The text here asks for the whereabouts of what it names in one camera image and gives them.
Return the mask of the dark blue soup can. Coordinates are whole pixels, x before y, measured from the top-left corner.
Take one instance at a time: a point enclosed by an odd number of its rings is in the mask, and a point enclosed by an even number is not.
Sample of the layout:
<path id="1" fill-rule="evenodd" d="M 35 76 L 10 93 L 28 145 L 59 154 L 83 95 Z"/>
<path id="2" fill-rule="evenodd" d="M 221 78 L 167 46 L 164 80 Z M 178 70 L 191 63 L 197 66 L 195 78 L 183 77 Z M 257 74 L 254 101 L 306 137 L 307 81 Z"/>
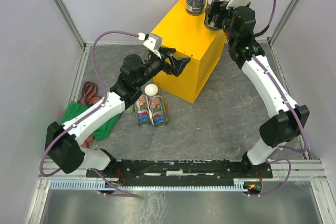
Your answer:
<path id="1" fill-rule="evenodd" d="M 226 6 L 229 1 L 207 0 L 204 19 L 204 25 L 207 29 L 217 31 L 222 28 L 224 16 L 227 14 Z"/>

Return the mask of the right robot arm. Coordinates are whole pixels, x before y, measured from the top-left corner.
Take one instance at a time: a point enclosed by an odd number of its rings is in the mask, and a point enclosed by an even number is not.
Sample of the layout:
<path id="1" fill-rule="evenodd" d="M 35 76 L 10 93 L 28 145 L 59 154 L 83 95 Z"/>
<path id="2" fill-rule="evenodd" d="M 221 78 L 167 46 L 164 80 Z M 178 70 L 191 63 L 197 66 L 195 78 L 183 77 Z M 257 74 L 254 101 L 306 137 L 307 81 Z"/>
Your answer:
<path id="1" fill-rule="evenodd" d="M 294 151 L 306 152 L 309 144 L 304 126 L 310 111 L 288 94 L 269 66 L 254 34 L 255 11 L 248 3 L 230 7 L 228 1 L 212 0 L 205 14 L 206 26 L 224 31 L 231 59 L 253 83 L 269 115 L 268 121 L 259 128 L 260 139 L 243 155 L 243 164 L 251 168 L 270 163 L 277 150 L 289 149 L 287 143 L 298 136 L 302 136 L 303 149 Z"/>

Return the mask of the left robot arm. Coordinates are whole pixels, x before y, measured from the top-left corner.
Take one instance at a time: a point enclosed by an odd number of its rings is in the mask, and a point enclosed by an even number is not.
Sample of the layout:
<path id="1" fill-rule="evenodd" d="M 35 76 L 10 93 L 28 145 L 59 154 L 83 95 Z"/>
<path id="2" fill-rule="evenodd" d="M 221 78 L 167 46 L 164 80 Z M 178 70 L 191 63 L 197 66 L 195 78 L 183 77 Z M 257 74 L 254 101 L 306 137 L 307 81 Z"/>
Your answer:
<path id="1" fill-rule="evenodd" d="M 47 127 L 45 155 L 65 174 L 79 167 L 106 169 L 113 157 L 104 150 L 82 148 L 82 143 L 106 121 L 133 105 L 142 94 L 141 87 L 159 72 L 178 77 L 190 61 L 167 47 L 150 51 L 148 60 L 136 54 L 126 56 L 117 82 L 99 102 L 64 124 L 53 122 Z"/>

